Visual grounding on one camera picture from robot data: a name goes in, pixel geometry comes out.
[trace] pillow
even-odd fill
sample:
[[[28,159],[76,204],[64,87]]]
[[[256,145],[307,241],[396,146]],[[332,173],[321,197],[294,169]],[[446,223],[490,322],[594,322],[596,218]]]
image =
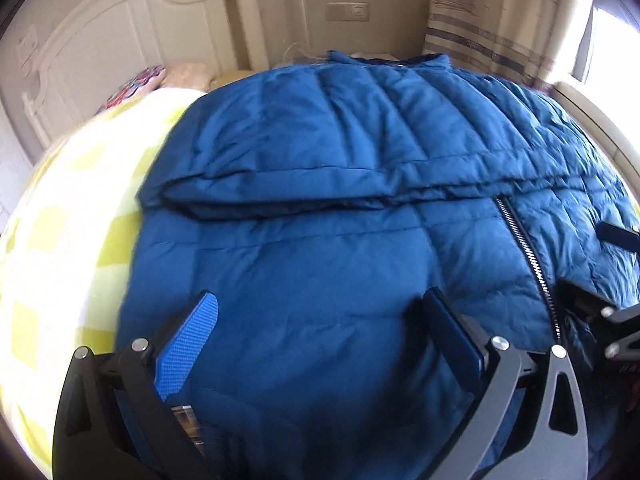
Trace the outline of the pillow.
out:
[[[180,63],[170,66],[162,81],[163,88],[191,88],[200,92],[209,91],[209,83],[216,70],[204,63]]]
[[[216,88],[220,88],[221,86],[233,83],[234,81],[240,81],[241,79],[249,77],[253,74],[255,74],[255,72],[253,72],[252,70],[232,70],[231,72],[227,72],[211,82],[209,92],[215,90]]]
[[[162,65],[154,65],[145,68],[122,85],[118,91],[107,99],[96,113],[101,113],[109,108],[118,106],[120,103],[131,99],[132,97],[142,97],[150,94],[153,90],[160,86],[160,83],[166,75],[166,68]]]

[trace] blue down jacket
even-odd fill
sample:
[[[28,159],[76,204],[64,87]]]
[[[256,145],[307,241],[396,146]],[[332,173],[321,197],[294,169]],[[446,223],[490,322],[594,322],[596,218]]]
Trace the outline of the blue down jacket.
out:
[[[635,256],[594,232],[631,228],[632,204],[550,98],[446,56],[333,54],[236,82],[187,110],[140,190],[118,345],[208,289],[218,324],[168,402],[193,406],[214,463],[255,479],[415,480],[470,403],[417,309],[438,286],[521,349],[546,351],[559,332],[593,472],[623,396],[588,380],[593,340],[543,299],[498,197],[549,286],[638,302]]]

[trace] striped curtain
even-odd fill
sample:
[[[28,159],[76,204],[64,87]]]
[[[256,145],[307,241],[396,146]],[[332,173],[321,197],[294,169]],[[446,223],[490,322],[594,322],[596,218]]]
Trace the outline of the striped curtain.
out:
[[[593,0],[431,0],[424,53],[548,91],[574,67]]]

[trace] zipper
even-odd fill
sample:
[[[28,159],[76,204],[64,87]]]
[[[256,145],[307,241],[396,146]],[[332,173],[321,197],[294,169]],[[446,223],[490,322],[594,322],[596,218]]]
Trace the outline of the zipper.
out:
[[[529,267],[533,272],[533,275],[538,283],[538,288],[540,289],[540,294],[542,295],[542,299],[546,303],[546,307],[549,310],[549,316],[551,318],[552,330],[556,336],[556,342],[558,344],[561,343],[561,332],[560,332],[560,323],[558,322],[558,313],[556,312],[556,305],[554,303],[554,298],[551,295],[551,290],[546,281],[545,273],[542,271],[542,266],[540,265],[540,261],[538,256],[536,255],[536,251],[533,249],[533,244],[529,239],[529,235],[524,230],[520,220],[516,215],[513,207],[509,203],[509,200],[504,197],[496,197],[494,198],[495,205],[498,206],[502,218],[504,218],[509,231],[513,235],[513,238],[516,240],[516,243],[522,250],[525,258],[529,263]]]

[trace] bed sheet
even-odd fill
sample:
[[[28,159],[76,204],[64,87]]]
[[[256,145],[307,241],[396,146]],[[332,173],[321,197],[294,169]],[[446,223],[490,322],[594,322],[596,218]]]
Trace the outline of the bed sheet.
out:
[[[71,355],[81,345],[113,349],[140,228],[136,193],[172,126],[202,95],[159,89],[61,140],[0,237],[0,407],[49,478]]]

